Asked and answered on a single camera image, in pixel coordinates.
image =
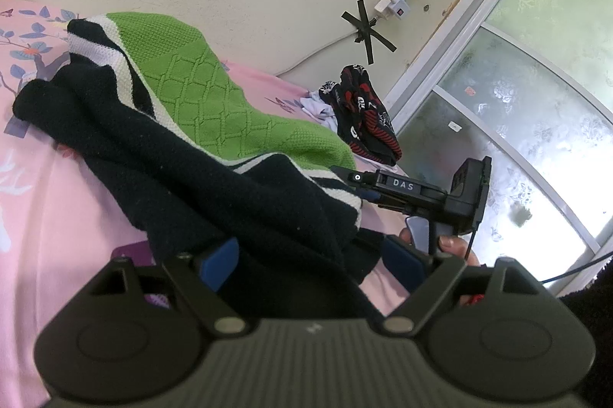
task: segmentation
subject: glass pane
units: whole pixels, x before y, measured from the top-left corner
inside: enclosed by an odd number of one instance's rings
[[[492,157],[487,208],[474,242],[481,263],[513,257],[542,280],[564,272],[585,252],[574,229],[517,164],[438,95],[430,94],[398,141],[407,175],[446,190],[467,157]]]
[[[500,0],[488,22],[536,49],[613,110],[612,0]]]
[[[480,29],[440,85],[556,189],[592,235],[613,215],[613,126],[553,72]]]

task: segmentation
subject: pink bedsheet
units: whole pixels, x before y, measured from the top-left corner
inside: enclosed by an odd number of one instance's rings
[[[0,0],[0,407],[33,408],[47,398],[32,358],[36,336],[107,261],[145,239],[78,154],[11,113],[16,92],[67,63],[66,22],[75,14]],[[310,120],[300,87],[226,62],[261,111]],[[375,170],[358,159],[361,170]],[[403,216],[365,204],[362,226],[399,233]],[[387,313],[406,297],[381,263],[361,288]]]

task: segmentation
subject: green knit fabric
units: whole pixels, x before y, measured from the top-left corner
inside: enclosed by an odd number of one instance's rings
[[[107,17],[171,118],[202,148],[228,160],[283,152],[307,169],[355,167],[351,149],[329,129],[254,109],[197,29],[167,15]]]

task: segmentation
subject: hand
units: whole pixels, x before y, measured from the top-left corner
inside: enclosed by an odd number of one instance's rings
[[[399,237],[406,243],[413,243],[411,231],[408,228],[403,228]],[[460,237],[441,235],[438,240],[438,247],[440,247],[441,251],[443,252],[448,252],[449,254],[458,256],[459,258],[464,258],[466,255],[466,250],[468,249],[468,242]],[[476,257],[476,255],[474,255],[473,251],[471,251],[470,255],[468,256],[467,264],[468,266],[480,266],[479,259]]]

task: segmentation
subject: white cloth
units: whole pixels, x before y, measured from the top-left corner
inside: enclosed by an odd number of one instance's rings
[[[362,161],[366,161],[367,163],[373,164],[373,166],[376,166],[377,169],[385,169],[386,171],[389,171],[390,173],[402,174],[402,170],[398,167],[398,164],[394,166],[389,166],[388,164],[378,163],[377,161],[367,159],[366,157],[362,157],[361,155],[358,155],[358,154],[354,154],[354,156],[360,158]]]
[[[334,133],[338,132],[334,109],[321,100],[320,92],[309,92],[308,97],[300,99],[300,104],[302,104],[302,112],[306,115],[315,119],[320,125],[331,129]]]

